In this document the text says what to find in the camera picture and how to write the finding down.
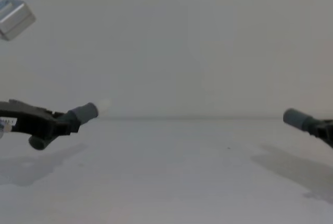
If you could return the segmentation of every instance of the white wall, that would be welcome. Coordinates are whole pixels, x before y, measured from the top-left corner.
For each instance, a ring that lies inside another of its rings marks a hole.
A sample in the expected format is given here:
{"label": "white wall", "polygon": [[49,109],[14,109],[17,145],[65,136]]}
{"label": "white wall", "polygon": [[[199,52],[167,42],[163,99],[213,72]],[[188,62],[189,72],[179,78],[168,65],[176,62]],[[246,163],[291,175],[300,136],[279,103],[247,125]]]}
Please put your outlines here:
{"label": "white wall", "polygon": [[25,0],[1,99],[110,116],[333,113],[333,0]]}

